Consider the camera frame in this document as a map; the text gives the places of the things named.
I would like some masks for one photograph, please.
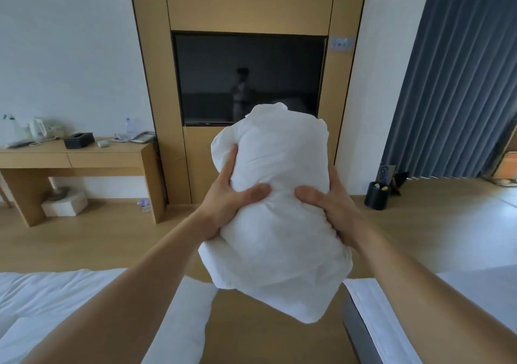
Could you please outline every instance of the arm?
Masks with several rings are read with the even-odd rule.
[[[229,186],[237,147],[201,206],[127,269],[75,311],[22,361],[24,364],[139,364],[151,345],[199,245],[217,236],[242,206],[269,194],[258,184],[235,192]]]
[[[515,363],[517,335],[391,243],[361,215],[329,167],[330,192],[300,186],[296,196],[326,211],[343,243],[373,272],[424,363]]]

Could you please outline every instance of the wooden desk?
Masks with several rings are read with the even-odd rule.
[[[51,176],[145,176],[155,224],[165,210],[158,161],[152,143],[111,143],[100,148],[92,144],[67,149],[62,140],[40,146],[0,149],[0,172],[12,192],[27,226],[45,218],[43,195],[52,189]]]

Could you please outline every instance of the forearm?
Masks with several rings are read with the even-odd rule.
[[[196,232],[210,229],[196,214],[185,219],[54,329],[23,363],[140,363],[201,244]]]
[[[424,363],[511,363],[517,336],[363,222],[357,250]]]

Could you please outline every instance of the finger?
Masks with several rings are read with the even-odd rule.
[[[334,164],[329,163],[328,165],[328,178],[330,179],[330,188],[344,188],[341,180],[339,179],[338,172],[334,167]]]
[[[237,207],[243,207],[250,203],[262,201],[271,193],[271,186],[267,183],[259,183],[248,190],[236,192]]]
[[[235,159],[237,158],[237,150],[237,144],[233,144],[232,148],[226,155],[223,168],[217,178],[224,183],[229,183],[229,179],[232,177],[233,167],[235,166]]]
[[[314,187],[298,186],[295,188],[294,193],[296,198],[298,198],[301,202],[318,206],[322,209],[326,209],[329,204],[327,195],[321,191],[316,190]]]

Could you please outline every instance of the mattress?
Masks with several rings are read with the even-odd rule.
[[[17,364],[124,269],[0,273],[0,364]],[[217,288],[184,277],[143,364],[197,364]]]
[[[517,333],[517,265],[438,276]],[[377,281],[347,279],[345,285],[352,303],[345,302],[344,322],[359,359],[421,364]]]

